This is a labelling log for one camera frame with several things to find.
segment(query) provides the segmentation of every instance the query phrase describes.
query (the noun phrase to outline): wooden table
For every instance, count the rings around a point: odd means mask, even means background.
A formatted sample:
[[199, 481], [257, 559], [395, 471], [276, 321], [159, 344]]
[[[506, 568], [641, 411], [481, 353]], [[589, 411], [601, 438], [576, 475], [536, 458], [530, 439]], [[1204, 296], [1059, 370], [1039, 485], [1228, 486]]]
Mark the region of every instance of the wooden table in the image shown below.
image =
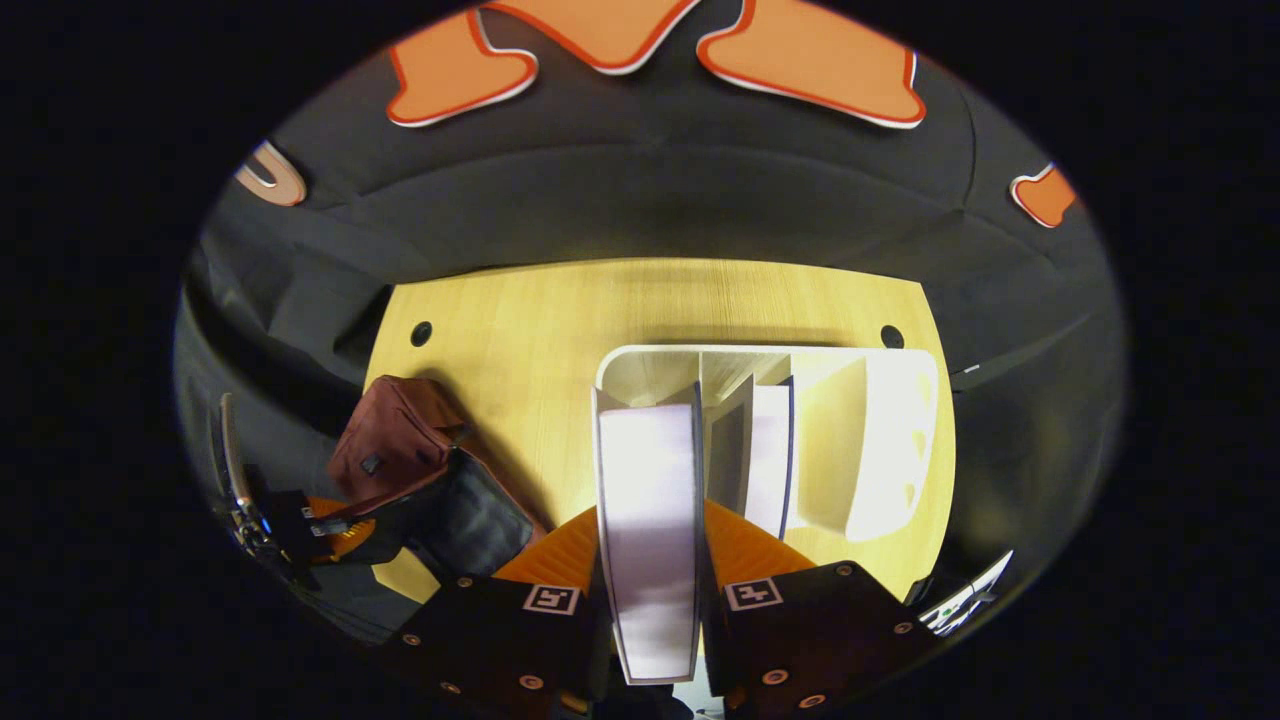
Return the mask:
[[[431, 323], [417, 347], [413, 329]], [[795, 528], [817, 564], [852, 560], [900, 600], [933, 570], [951, 510], [955, 416], [937, 327], [919, 283], [745, 260], [626, 259], [485, 270], [398, 286], [374, 343], [379, 375], [448, 384], [485, 445], [553, 525], [595, 505], [590, 388], [600, 360], [632, 343], [905, 347], [938, 363], [938, 424], [919, 507], [902, 529], [854, 543]]]

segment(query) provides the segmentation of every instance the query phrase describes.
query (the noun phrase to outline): white shelf organizer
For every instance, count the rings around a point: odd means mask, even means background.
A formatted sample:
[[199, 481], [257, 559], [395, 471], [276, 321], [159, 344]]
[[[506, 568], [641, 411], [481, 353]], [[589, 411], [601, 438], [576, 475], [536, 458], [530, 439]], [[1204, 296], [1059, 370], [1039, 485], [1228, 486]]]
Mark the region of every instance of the white shelf organizer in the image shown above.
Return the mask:
[[758, 386], [794, 377], [788, 528], [814, 525], [864, 542], [910, 521], [937, 428], [938, 368], [927, 351], [627, 345], [600, 361], [595, 387], [639, 407], [689, 402], [700, 382], [708, 416], [753, 375]]

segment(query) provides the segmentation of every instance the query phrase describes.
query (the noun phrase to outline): brown bag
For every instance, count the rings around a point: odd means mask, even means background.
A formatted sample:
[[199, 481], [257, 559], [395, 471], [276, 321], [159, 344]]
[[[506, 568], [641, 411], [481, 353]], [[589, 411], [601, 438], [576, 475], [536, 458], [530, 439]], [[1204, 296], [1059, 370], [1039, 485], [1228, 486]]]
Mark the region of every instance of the brown bag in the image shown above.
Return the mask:
[[452, 455], [461, 452], [470, 468], [486, 474], [500, 489], [495, 498], [532, 525], [526, 543], [547, 534], [529, 507], [493, 473], [483, 446], [470, 432], [457, 405], [435, 380], [383, 375], [374, 380], [338, 439], [328, 471], [352, 502], [328, 518], [366, 515], [447, 478]]

